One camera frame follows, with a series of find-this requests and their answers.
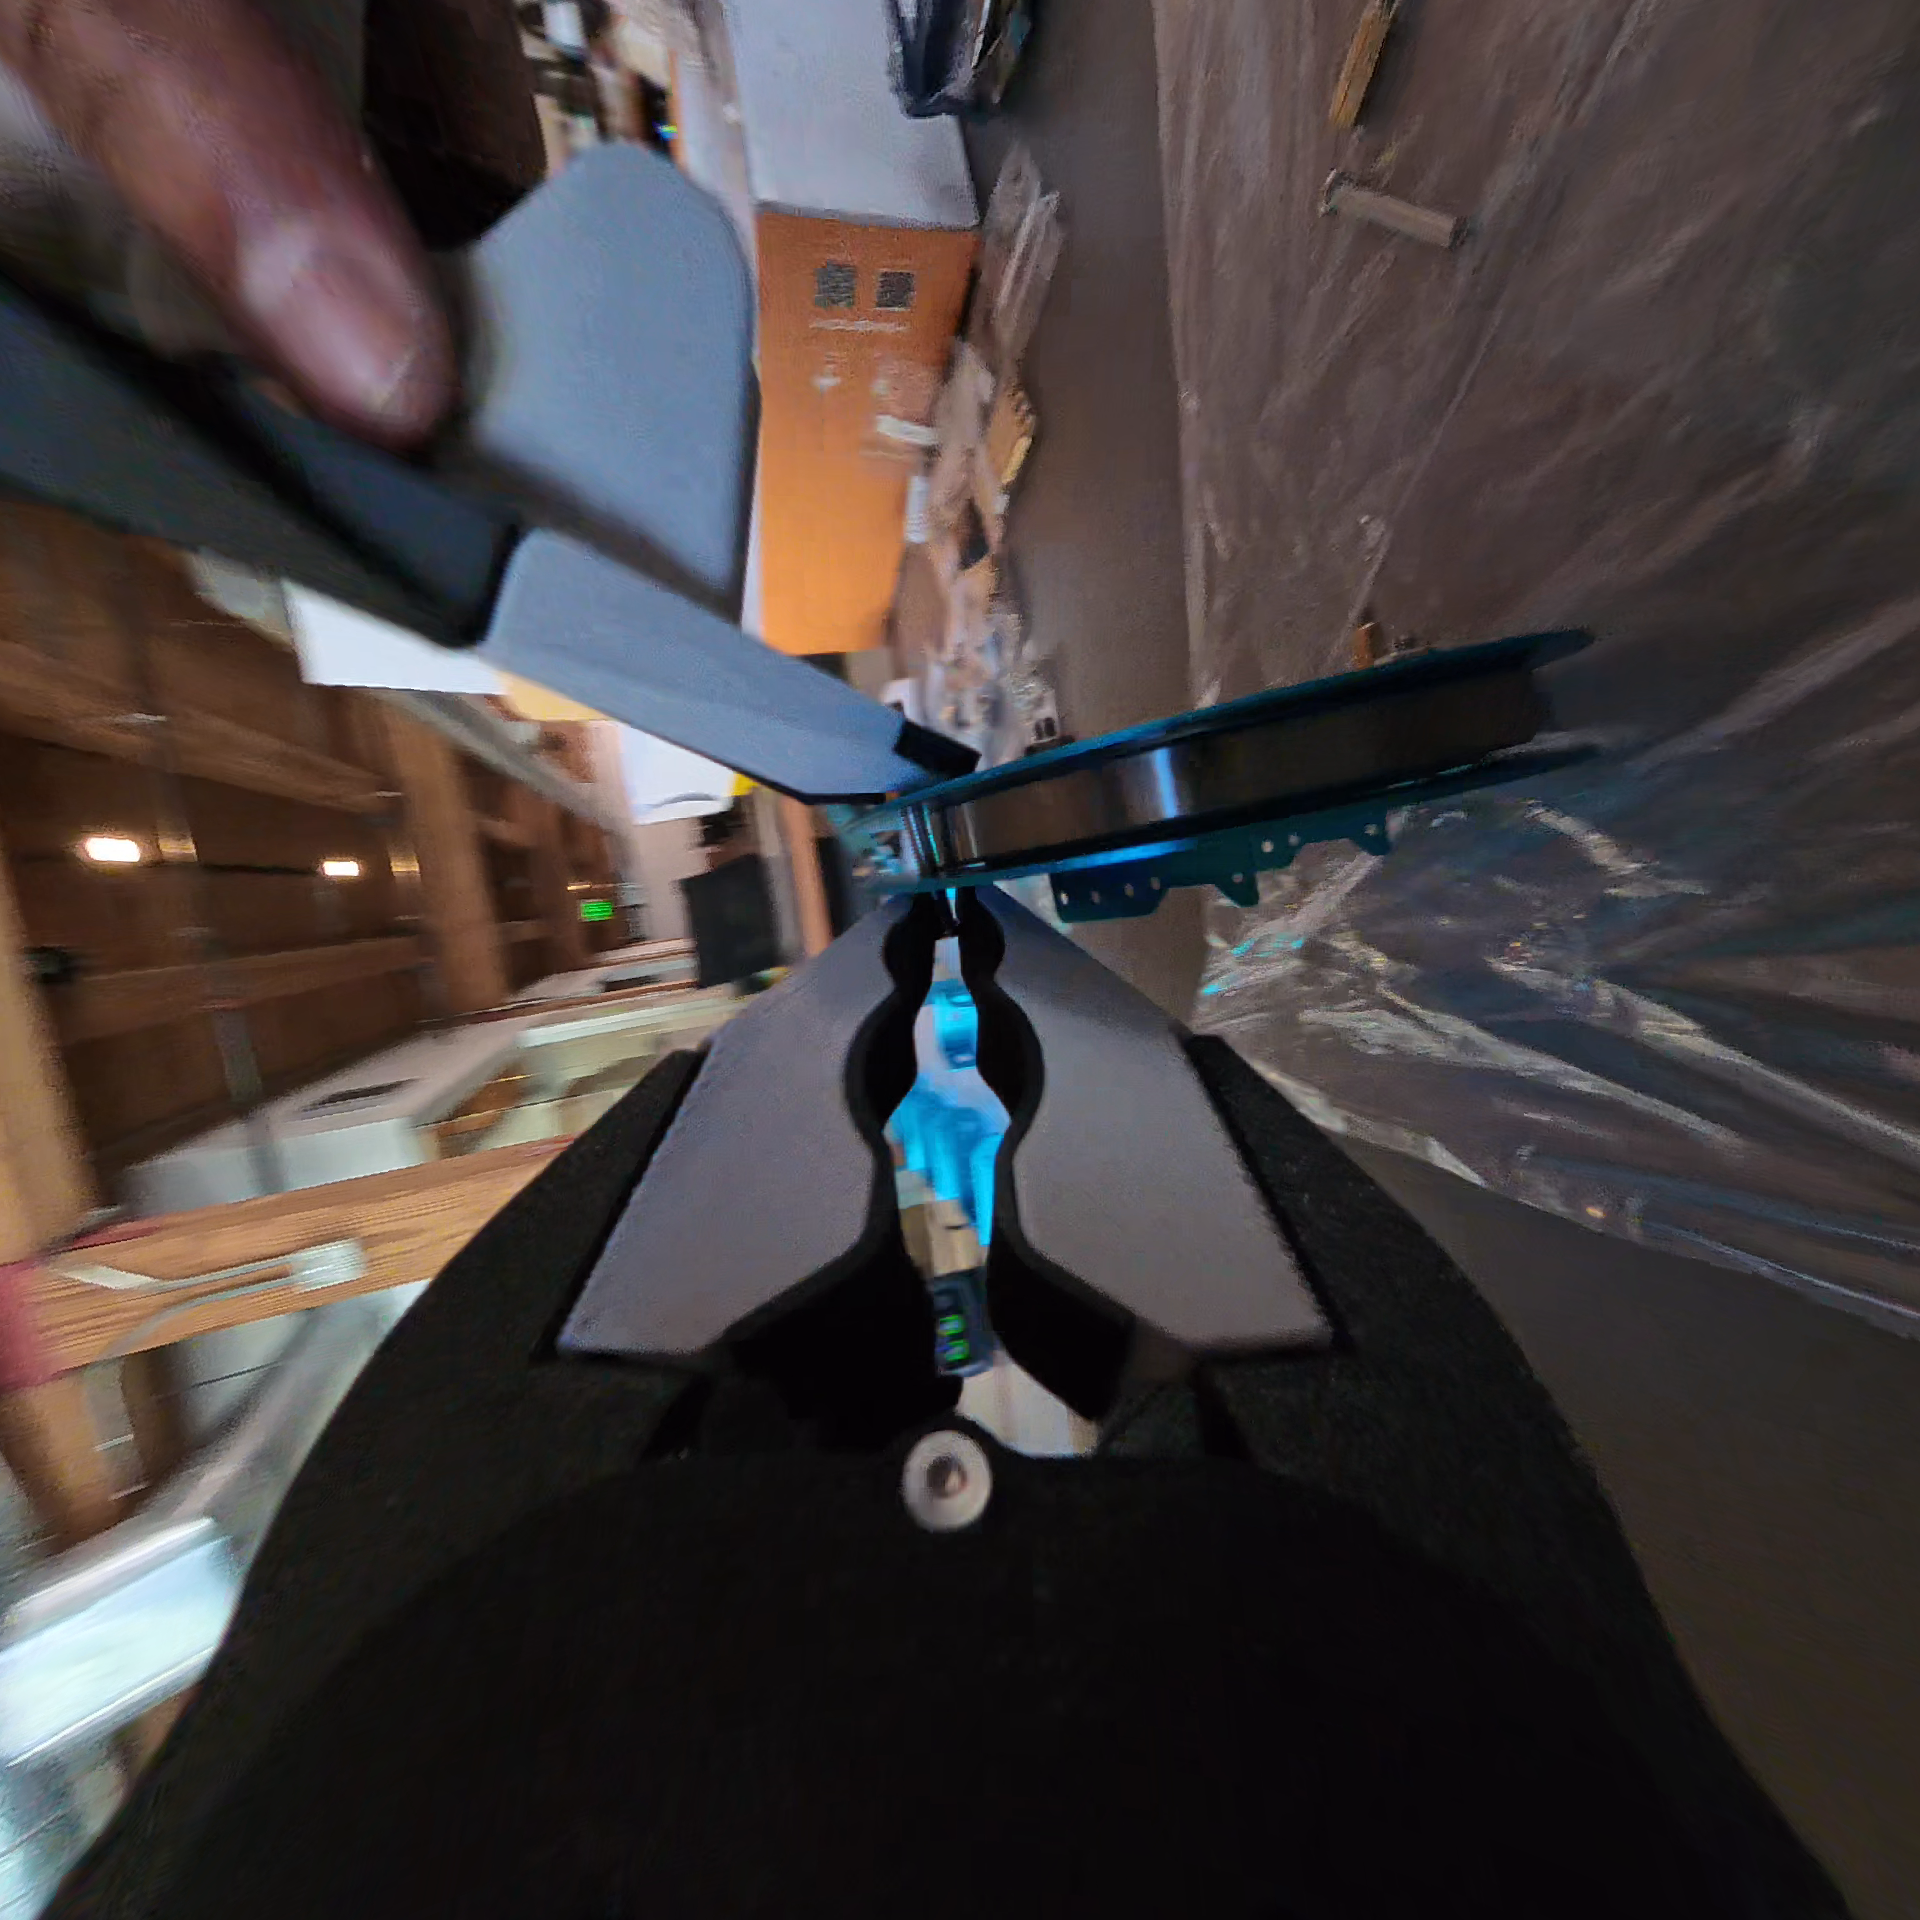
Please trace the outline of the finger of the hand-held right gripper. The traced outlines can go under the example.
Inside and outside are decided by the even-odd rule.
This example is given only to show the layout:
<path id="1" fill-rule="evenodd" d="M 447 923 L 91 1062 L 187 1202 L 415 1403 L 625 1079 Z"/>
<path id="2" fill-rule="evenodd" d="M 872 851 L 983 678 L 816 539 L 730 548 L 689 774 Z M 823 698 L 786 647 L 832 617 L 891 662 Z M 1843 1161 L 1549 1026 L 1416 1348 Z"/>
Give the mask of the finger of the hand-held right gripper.
<path id="1" fill-rule="evenodd" d="M 562 535 L 515 543 L 478 655 L 802 800 L 889 800 L 975 752 Z"/>

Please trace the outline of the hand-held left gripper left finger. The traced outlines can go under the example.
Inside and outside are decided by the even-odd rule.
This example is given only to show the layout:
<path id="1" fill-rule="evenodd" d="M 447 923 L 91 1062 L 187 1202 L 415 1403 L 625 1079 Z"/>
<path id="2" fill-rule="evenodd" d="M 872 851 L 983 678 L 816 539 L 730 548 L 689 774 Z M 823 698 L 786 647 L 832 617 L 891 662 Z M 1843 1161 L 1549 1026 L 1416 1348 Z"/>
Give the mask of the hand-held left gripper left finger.
<path id="1" fill-rule="evenodd" d="M 566 1359 L 702 1359 L 904 1263 L 885 1128 L 945 913 L 885 903 L 722 1024 L 566 1320 Z"/>

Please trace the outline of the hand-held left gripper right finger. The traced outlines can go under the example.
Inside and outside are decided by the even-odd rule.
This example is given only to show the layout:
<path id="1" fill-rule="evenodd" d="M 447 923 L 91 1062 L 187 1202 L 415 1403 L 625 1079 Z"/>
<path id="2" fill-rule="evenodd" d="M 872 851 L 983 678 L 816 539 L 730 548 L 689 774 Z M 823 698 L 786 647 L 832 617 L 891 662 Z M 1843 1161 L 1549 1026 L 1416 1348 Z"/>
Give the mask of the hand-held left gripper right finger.
<path id="1" fill-rule="evenodd" d="M 1329 1322 L 1186 1031 L 995 888 L 954 903 L 1008 1113 L 989 1302 L 1010 1353 L 1311 1353 Z"/>

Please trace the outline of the blue disc bearing assembly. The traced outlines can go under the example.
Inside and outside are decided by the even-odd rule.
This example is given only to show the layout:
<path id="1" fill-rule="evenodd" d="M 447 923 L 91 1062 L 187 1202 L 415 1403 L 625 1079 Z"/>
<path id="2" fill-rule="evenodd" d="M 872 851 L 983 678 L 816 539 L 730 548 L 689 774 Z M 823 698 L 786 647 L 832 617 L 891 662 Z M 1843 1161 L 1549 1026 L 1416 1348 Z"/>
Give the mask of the blue disc bearing assembly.
<path id="1" fill-rule="evenodd" d="M 1393 814 L 1559 774 L 1544 672 L 1587 631 L 1421 651 L 1033 752 L 875 808 L 835 808 L 853 876 L 889 897 L 1045 881 L 1057 921 L 1135 921 L 1176 892 L 1257 905 L 1258 881 Z"/>

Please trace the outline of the person's right hand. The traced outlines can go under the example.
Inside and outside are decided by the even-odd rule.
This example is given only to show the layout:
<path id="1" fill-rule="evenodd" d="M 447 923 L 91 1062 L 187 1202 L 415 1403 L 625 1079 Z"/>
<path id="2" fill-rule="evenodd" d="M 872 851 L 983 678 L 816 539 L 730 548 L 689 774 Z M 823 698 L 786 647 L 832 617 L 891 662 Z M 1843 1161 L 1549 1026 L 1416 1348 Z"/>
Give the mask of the person's right hand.
<path id="1" fill-rule="evenodd" d="M 421 444 L 457 393 L 425 254 L 345 107 L 254 6 L 5 6 L 5 68 L 317 414 Z"/>

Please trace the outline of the white foam board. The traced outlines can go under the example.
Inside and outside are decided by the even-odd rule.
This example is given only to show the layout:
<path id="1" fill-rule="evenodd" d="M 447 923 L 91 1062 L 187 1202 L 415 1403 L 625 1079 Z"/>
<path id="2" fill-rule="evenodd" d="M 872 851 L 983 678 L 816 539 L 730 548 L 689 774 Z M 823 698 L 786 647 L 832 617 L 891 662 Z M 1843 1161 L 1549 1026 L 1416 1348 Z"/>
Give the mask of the white foam board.
<path id="1" fill-rule="evenodd" d="M 931 978 L 915 1076 L 886 1123 L 907 1252 L 930 1280 L 975 1274 L 992 1248 L 1005 1110 L 975 1064 L 975 1003 L 958 975 Z"/>

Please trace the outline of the orange cardboard box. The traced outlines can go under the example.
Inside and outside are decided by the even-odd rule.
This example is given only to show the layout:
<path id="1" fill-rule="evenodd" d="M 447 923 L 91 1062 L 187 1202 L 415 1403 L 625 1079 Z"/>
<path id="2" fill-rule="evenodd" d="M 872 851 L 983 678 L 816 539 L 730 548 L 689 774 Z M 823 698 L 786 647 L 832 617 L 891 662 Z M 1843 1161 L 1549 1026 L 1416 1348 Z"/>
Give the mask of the orange cardboard box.
<path id="1" fill-rule="evenodd" d="M 759 302 L 759 631 L 791 657 L 863 651 L 973 276 L 967 152 L 951 120 L 899 110 L 889 6 L 719 19 Z"/>

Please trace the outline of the pile of small screw bags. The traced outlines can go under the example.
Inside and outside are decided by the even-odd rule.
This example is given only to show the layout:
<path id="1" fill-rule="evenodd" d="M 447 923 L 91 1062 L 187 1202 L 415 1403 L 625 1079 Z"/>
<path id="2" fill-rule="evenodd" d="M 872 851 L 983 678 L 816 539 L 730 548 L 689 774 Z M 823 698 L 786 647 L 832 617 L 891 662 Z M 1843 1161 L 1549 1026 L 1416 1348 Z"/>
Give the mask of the pile of small screw bags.
<path id="1" fill-rule="evenodd" d="M 1017 144 L 992 186 L 965 324 L 907 475 L 886 627 L 895 678 L 885 698 L 910 723 L 959 742 L 981 767 L 1064 742 L 1048 650 L 1030 631 L 1008 547 L 1039 436 L 1024 354 L 1063 247 L 1059 195 Z"/>

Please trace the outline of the clear plastic bag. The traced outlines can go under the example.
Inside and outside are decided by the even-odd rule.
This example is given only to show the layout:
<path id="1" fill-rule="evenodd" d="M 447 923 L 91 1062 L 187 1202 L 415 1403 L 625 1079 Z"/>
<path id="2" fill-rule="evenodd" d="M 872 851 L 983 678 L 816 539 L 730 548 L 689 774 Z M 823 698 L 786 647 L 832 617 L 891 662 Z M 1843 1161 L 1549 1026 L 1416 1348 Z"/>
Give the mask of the clear plastic bag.
<path id="1" fill-rule="evenodd" d="M 1153 6 L 1202 702 L 1582 628 L 1593 756 L 1194 1014 L 1350 1143 L 1914 1335 L 1918 7 Z M 1454 252 L 1315 212 L 1346 172 Z"/>

